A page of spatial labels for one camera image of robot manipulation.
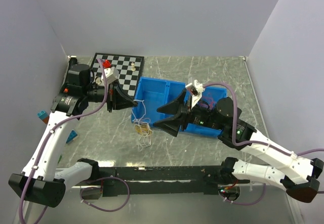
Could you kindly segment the blue three-compartment bin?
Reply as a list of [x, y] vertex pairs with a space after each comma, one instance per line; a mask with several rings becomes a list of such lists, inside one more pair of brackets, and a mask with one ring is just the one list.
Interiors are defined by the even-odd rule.
[[[153, 123], [170, 117], [163, 113], [158, 113], [156, 110], [158, 107], [169, 103], [174, 100], [181, 91], [185, 88], [184, 82], [141, 77], [138, 83], [137, 91], [135, 94], [135, 100], [138, 101], [138, 106], [132, 108], [132, 118], [142, 118], [143, 121], [148, 122], [150, 127], [153, 127]], [[209, 87], [203, 94], [201, 101], [206, 101], [211, 107], [214, 107], [216, 102], [221, 98], [227, 97], [227, 90], [222, 87]], [[182, 133], [192, 133], [196, 135], [206, 137], [217, 137], [222, 130], [206, 128], [194, 124], [189, 124], [187, 129]]]

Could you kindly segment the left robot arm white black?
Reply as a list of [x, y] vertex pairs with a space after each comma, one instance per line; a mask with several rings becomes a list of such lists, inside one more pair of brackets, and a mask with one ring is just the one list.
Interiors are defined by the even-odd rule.
[[115, 67], [104, 68], [94, 79], [90, 66], [70, 66], [59, 94], [54, 98], [46, 130], [28, 164], [9, 178], [9, 185], [22, 201], [56, 207], [65, 192], [78, 183], [89, 185], [100, 178], [99, 163], [82, 158], [62, 173], [56, 168], [66, 141], [85, 117], [90, 102], [106, 105], [108, 111], [135, 107], [137, 103], [122, 89]]

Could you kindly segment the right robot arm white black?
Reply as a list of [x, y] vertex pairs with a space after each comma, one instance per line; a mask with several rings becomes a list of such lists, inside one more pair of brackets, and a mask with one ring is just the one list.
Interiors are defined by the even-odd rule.
[[255, 156], [266, 165], [256, 165], [226, 158], [222, 163], [221, 177], [226, 184], [234, 180], [257, 181], [284, 190], [290, 197], [310, 203], [320, 194], [319, 176], [323, 161], [308, 159], [279, 146], [252, 125], [239, 119], [241, 109], [235, 108], [230, 97], [219, 99], [213, 108], [206, 103], [194, 104], [199, 95], [185, 100], [186, 91], [171, 102], [159, 107], [158, 113], [168, 117], [153, 125], [176, 137], [189, 124], [220, 131], [218, 139], [226, 146]]

